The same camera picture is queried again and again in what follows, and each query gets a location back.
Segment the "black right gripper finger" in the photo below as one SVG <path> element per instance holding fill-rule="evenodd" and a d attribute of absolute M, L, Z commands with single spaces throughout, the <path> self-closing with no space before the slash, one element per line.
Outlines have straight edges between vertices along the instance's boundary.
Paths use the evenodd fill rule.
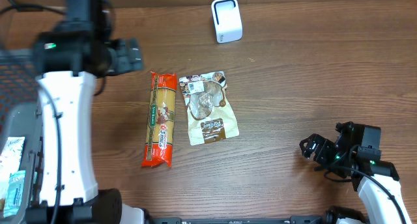
<path fill-rule="evenodd" d="M 323 136 L 321 136 L 319 134 L 313 133 L 312 135 L 310 135 L 308 137 L 307 146 L 323 145 L 323 144 L 325 144 L 325 142 L 326 142 L 326 138 L 325 137 L 323 137 Z"/>
<path fill-rule="evenodd" d="M 313 141 L 311 139 L 303 139 L 300 144 L 301 153 L 305 158 L 310 158 L 313 153 Z"/>

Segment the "orange spaghetti pasta pack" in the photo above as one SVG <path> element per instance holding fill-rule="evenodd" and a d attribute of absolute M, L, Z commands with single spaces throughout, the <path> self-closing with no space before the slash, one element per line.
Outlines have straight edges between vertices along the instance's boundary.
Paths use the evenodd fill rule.
<path fill-rule="evenodd" d="M 177 75 L 152 73 L 147 134 L 142 167 L 171 167 Z"/>

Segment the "beige brown snack pouch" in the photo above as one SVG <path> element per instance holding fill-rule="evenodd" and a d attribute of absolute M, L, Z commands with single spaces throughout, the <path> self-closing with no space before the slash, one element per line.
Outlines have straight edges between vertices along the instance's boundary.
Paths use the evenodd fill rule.
<path fill-rule="evenodd" d="M 188 116 L 188 137 L 192 146 L 213 143 L 240 134 L 237 118 L 226 98 L 224 72 L 181 77 L 179 87 Z"/>

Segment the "white leaf print tube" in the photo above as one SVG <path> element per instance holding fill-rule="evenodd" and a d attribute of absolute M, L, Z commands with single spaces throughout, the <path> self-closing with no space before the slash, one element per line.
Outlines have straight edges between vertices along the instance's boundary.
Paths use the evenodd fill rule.
<path fill-rule="evenodd" d="M 1 152 L 1 199 L 5 199 L 11 175 L 19 171 L 25 137 L 9 137 Z"/>

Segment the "teal wet wipes pack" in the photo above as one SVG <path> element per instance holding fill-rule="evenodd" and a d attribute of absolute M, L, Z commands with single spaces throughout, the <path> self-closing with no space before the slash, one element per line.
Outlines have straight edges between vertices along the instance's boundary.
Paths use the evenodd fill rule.
<path fill-rule="evenodd" d="M 10 176 L 3 217 L 14 216 L 18 213 L 22 204 L 22 196 L 25 182 L 25 171 L 18 171 Z"/>

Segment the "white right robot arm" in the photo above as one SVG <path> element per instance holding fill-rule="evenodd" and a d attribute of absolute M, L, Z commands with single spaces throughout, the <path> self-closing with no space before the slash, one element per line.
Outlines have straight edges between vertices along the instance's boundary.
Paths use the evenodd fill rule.
<path fill-rule="evenodd" d="M 381 160 L 381 131 L 339 132 L 336 141 L 319 134 L 301 140 L 303 157 L 312 158 L 326 179 L 337 183 L 350 182 L 368 217 L 355 210 L 334 208 L 329 223 L 410 223 L 403 202 L 399 175 L 393 163 Z"/>

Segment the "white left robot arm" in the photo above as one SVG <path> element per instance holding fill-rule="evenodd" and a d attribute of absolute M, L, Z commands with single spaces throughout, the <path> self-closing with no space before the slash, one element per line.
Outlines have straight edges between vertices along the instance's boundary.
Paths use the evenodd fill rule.
<path fill-rule="evenodd" d="M 27 223 L 145 223 L 119 190 L 99 189 L 91 156 L 91 108 L 100 77 L 141 68 L 135 40 L 87 31 L 41 33 L 33 46 L 42 108 L 44 174 Z"/>

